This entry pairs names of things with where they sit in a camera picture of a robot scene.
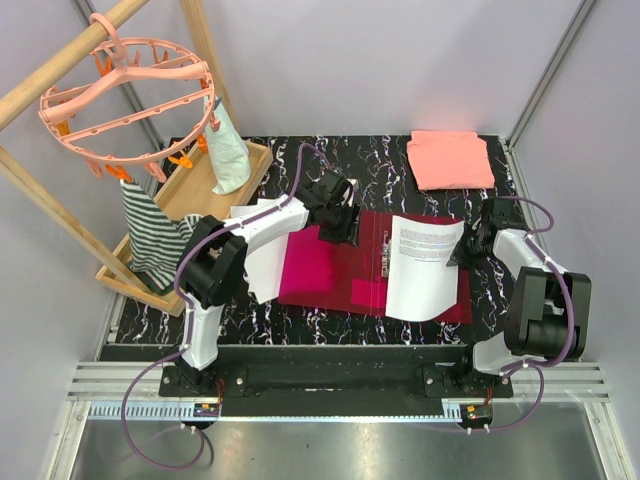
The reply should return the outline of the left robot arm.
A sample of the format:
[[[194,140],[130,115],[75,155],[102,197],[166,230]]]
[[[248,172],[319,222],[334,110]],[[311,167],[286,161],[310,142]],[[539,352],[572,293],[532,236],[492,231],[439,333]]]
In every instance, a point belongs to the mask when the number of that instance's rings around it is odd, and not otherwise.
[[[358,242],[360,207],[355,185],[328,172],[289,195],[268,200],[251,215],[221,221],[211,215],[197,223],[178,262],[176,293],[185,301],[183,345],[175,365],[181,384],[196,396],[215,386],[211,367],[218,357],[218,330],[226,303],[236,294],[249,254],[309,227],[334,244]]]

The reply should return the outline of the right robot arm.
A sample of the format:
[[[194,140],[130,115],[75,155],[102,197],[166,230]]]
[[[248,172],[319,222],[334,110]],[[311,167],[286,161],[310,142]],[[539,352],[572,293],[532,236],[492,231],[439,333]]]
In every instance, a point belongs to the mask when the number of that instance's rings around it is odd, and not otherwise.
[[[447,384],[466,396],[484,394],[520,369],[579,359],[586,347],[591,279],[562,267],[514,213],[518,196],[486,200],[464,228],[447,265],[466,270],[493,257],[515,280],[503,330],[469,347],[449,369]]]

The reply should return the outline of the white form paper sheet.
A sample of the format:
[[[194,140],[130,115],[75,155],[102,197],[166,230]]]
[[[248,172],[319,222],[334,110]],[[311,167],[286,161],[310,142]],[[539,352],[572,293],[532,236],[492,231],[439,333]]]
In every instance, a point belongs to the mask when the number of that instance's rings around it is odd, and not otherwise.
[[[259,304],[279,296],[287,243],[288,235],[282,235],[253,251],[245,260],[248,292]]]

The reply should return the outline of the red plastic clip folder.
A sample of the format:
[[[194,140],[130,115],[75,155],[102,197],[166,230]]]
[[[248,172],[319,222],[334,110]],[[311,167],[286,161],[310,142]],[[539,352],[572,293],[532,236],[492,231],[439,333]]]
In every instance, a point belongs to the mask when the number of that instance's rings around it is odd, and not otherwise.
[[[309,227],[288,236],[278,301],[281,304],[386,316],[388,277],[381,276],[383,232],[391,234],[394,215],[364,210],[359,245],[318,239]],[[457,303],[429,321],[472,322],[469,273],[458,269]]]

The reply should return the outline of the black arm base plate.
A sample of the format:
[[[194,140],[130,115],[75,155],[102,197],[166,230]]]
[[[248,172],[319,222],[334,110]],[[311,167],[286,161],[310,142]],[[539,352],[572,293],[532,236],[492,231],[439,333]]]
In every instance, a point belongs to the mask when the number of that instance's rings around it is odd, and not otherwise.
[[[222,345],[202,372],[165,366],[159,393],[219,395],[225,420],[429,421],[457,417],[448,400],[509,399],[513,387],[476,372],[464,346]]]

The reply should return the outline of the white printed paper sheet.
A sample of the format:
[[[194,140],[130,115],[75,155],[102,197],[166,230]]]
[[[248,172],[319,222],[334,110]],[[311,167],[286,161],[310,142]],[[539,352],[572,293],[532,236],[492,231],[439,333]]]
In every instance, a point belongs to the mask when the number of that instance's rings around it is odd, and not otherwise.
[[[461,221],[441,225],[392,218],[387,317],[429,321],[457,303],[458,266],[448,262],[463,230]]]

